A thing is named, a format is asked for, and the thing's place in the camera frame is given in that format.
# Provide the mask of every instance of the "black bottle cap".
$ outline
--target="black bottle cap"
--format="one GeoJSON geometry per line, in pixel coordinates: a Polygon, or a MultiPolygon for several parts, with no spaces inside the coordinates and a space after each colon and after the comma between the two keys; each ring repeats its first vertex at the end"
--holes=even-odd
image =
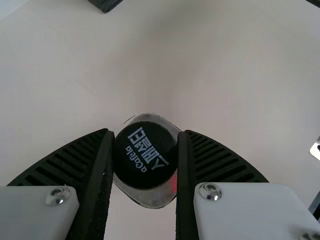
{"type": "Polygon", "coordinates": [[[115,174],[128,186],[154,188],[165,183],[177,169],[177,141],[159,123],[132,123],[115,139],[113,163],[115,174]]]}

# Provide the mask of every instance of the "black rubber gripper pad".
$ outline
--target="black rubber gripper pad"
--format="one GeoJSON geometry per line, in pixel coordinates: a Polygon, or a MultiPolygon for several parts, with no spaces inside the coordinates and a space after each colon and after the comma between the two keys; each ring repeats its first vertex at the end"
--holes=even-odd
{"type": "Polygon", "coordinates": [[[221,143],[186,130],[178,136],[176,239],[198,240],[195,187],[203,182],[267,183],[242,157],[221,143]]]}
{"type": "Polygon", "coordinates": [[[103,240],[113,181],[114,133],[83,136],[38,161],[8,186],[71,186],[80,203],[67,240],[103,240]]]}

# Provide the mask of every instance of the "white table surface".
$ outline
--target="white table surface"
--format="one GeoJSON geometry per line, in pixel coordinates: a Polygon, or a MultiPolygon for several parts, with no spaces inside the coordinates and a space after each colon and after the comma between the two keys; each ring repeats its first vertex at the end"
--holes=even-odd
{"type": "MultiPolygon", "coordinates": [[[[0,21],[0,184],[92,131],[155,112],[309,206],[320,162],[320,8],[305,0],[31,0],[0,21]]],[[[175,202],[112,189],[106,239],[174,239],[175,202]]]]}

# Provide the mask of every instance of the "screw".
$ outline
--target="screw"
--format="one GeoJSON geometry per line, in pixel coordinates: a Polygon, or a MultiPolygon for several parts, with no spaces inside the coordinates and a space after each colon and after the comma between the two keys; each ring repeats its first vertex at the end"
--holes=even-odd
{"type": "Polygon", "coordinates": [[[59,188],[55,188],[55,189],[53,189],[52,191],[51,191],[51,196],[55,196],[55,197],[57,197],[57,196],[59,196],[59,195],[61,195],[62,193],[63,193],[63,188],[61,188],[61,187],[59,187],[59,188]]]}
{"type": "Polygon", "coordinates": [[[51,190],[46,198],[47,205],[59,205],[65,202],[70,196],[70,190],[67,187],[57,187],[51,190]]]}
{"type": "Polygon", "coordinates": [[[200,195],[207,200],[217,201],[222,197],[220,187],[212,182],[203,183],[199,188],[200,195]]]}

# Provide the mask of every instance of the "black object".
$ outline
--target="black object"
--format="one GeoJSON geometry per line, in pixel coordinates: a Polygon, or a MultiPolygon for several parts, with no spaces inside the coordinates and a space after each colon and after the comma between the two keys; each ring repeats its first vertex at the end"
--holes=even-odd
{"type": "Polygon", "coordinates": [[[89,0],[89,2],[106,14],[121,3],[122,0],[89,0]]]}
{"type": "Polygon", "coordinates": [[[320,8],[320,0],[306,0],[306,1],[320,8]]]}
{"type": "Polygon", "coordinates": [[[164,125],[134,122],[114,142],[114,172],[126,185],[151,189],[166,182],[177,169],[177,141],[164,125]]]}
{"type": "Polygon", "coordinates": [[[198,240],[194,191],[199,183],[267,183],[246,160],[221,143],[194,131],[178,135],[176,240],[198,240]]]}
{"type": "Polygon", "coordinates": [[[71,186],[80,203],[67,240],[103,240],[113,181],[114,133],[101,129],[38,161],[8,186],[71,186]]]}

